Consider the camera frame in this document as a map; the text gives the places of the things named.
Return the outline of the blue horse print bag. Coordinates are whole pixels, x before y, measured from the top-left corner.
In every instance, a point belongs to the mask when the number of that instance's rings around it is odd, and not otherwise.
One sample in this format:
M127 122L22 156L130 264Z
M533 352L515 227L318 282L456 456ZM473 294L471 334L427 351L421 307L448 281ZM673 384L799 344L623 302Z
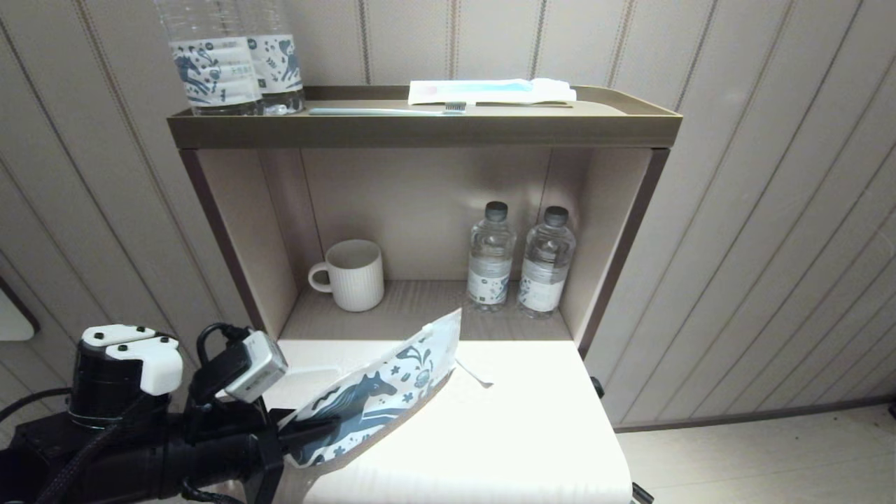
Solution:
M462 309L455 309L387 352L326 387L295 408L282 428L331 421L334 430L289 452L294 466L326 465L348 456L395 422L412 415L445 382L456 366Z

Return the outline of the white plastic comb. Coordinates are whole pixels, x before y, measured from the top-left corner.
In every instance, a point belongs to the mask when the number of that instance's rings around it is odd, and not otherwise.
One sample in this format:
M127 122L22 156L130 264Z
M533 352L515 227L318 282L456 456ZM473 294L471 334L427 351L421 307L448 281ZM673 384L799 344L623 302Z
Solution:
M281 384L292 390L307 390L315 393L324 386L340 378L340 371L332 367L311 367L311 369L290 369Z

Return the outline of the white ribbed mug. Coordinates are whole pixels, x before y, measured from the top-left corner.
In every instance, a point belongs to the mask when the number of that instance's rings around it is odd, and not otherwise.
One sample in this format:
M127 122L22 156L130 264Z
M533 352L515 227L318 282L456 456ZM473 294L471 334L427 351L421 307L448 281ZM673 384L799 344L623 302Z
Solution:
M324 261L310 268L310 286L332 295L346 312L368 312L384 297L383 253L376 243L364 239L345 240L331 246Z

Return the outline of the small clear water bottle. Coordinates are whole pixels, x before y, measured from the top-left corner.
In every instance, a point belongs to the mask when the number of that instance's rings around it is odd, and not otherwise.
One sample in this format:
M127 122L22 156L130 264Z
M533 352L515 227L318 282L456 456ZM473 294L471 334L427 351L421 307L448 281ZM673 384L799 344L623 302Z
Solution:
M532 319L550 319L559 306L577 240L569 210L551 205L526 234L517 306Z
M508 205L492 201L470 232L467 293L478 312L495 313L506 304L517 233L508 221Z

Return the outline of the brown open shelf unit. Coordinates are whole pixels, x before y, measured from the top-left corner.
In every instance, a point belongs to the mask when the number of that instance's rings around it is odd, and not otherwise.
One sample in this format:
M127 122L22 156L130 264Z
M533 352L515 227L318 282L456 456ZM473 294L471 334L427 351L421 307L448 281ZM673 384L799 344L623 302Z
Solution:
M167 119L252 325L285 340L389 341L468 302L468 236L484 205L519 235L551 205L578 240L558 313L466 314L467 340L560 340L585 356L683 118L619 90L578 86L537 106L427 106L405 117ZM332 245L377 242L384 301L364 314L314 293Z

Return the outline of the light blue toothbrush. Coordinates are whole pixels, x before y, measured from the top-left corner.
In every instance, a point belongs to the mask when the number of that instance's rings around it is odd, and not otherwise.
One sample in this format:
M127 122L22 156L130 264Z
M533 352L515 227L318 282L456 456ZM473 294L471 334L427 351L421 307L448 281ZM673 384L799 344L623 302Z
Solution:
M460 116L466 113L467 103L462 101L448 102L441 111L412 111L399 108L324 108L317 106L309 111L311 117L442 117Z

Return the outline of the large clear water bottle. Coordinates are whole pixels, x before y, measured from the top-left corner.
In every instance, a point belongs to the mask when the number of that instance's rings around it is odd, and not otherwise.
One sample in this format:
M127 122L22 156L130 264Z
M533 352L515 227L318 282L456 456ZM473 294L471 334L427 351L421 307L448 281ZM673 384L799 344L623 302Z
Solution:
M285 116L305 109L300 61L281 0L237 0L253 58L260 107L266 116Z
M192 114L260 115L239 0L153 0Z

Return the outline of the white wrapped toothbrush packet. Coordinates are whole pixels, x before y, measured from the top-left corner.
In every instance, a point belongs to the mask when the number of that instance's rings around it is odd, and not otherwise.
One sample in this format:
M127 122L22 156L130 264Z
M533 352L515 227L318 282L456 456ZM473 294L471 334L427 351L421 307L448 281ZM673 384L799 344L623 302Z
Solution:
M407 104L496 103L540 104L576 102L578 95L567 82L548 78L533 80L413 80Z

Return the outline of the white wall mounted object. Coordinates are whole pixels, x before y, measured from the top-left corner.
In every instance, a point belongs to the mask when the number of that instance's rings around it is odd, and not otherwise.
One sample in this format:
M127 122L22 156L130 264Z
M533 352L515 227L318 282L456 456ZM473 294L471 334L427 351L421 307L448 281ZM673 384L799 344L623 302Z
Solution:
M0 342L25 342L35 338L39 325L13 294L0 285Z

